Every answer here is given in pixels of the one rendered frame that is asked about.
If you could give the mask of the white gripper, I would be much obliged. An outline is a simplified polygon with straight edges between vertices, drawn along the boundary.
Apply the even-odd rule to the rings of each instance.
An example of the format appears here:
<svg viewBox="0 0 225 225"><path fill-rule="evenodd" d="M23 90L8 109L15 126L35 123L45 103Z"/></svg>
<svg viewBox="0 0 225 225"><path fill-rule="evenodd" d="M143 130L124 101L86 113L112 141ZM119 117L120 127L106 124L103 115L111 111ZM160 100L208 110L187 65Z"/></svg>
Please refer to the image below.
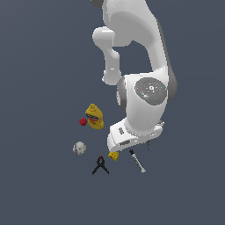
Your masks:
<svg viewBox="0 0 225 225"><path fill-rule="evenodd" d="M107 137L107 146L110 152L122 151L140 143L147 143L147 148L151 149L150 140L157 138L163 131L163 121L159 121L155 128L147 135L132 133L126 128L125 119L110 126L110 134Z"/></svg>

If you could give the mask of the white marker pen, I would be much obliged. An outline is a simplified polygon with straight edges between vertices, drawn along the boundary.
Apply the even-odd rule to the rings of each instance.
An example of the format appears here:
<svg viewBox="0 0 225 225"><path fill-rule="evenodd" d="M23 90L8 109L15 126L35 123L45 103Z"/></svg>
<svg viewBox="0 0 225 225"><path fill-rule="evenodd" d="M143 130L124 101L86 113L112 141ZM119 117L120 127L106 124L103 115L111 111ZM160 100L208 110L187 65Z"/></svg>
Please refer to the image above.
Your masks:
<svg viewBox="0 0 225 225"><path fill-rule="evenodd" d="M140 171L142 173L146 172L146 170L144 169L144 167L142 166L141 162L139 161L138 157L136 156L136 154L134 153L134 151L132 149L129 150L132 158L135 160L137 166L139 167Z"/></svg>

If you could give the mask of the small yellow block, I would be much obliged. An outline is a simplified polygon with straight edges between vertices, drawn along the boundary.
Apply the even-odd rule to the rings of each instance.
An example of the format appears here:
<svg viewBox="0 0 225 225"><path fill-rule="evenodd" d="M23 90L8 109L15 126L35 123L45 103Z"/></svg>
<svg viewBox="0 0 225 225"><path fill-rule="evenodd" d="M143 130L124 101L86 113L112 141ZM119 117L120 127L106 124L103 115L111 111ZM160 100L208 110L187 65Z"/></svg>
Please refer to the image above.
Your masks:
<svg viewBox="0 0 225 225"><path fill-rule="evenodd" d="M119 157L119 153L118 153L117 151L115 151L115 152L110 152L110 153L108 154L108 156L109 156L112 160L116 161L116 160L118 159L118 157Z"/></svg>

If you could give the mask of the black spring clamp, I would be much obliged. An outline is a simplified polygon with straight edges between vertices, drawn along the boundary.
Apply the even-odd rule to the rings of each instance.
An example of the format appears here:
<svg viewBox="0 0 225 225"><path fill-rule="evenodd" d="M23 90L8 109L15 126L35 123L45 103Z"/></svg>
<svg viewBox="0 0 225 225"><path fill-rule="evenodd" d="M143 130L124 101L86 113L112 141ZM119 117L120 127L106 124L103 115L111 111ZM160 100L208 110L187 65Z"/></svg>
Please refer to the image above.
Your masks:
<svg viewBox="0 0 225 225"><path fill-rule="evenodd" d="M95 173L99 168L102 168L106 173L109 172L109 170L105 167L105 159L100 156L97 160L97 166L96 168L92 171L92 173Z"/></svg>

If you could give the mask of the yellow mustard bottle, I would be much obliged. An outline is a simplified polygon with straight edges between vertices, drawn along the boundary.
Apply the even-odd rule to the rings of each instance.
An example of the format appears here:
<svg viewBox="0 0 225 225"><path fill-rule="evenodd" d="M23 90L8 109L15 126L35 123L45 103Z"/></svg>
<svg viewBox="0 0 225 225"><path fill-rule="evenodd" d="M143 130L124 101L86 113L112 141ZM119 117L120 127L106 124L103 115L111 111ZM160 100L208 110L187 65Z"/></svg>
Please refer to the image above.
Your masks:
<svg viewBox="0 0 225 225"><path fill-rule="evenodd" d="M90 104L85 111L88 118L88 124L94 129L102 129L104 127L103 113L95 104Z"/></svg>

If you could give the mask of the white baseball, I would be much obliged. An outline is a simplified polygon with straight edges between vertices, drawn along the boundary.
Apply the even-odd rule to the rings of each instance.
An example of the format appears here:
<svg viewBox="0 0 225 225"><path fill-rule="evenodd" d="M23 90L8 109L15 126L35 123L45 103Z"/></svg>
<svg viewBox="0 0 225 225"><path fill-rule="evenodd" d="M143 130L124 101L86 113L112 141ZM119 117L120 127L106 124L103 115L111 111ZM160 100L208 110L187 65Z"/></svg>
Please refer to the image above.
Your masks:
<svg viewBox="0 0 225 225"><path fill-rule="evenodd" d="M74 146L73 146L73 151L77 154L77 155L82 155L86 150L86 145L83 142L77 142Z"/></svg>

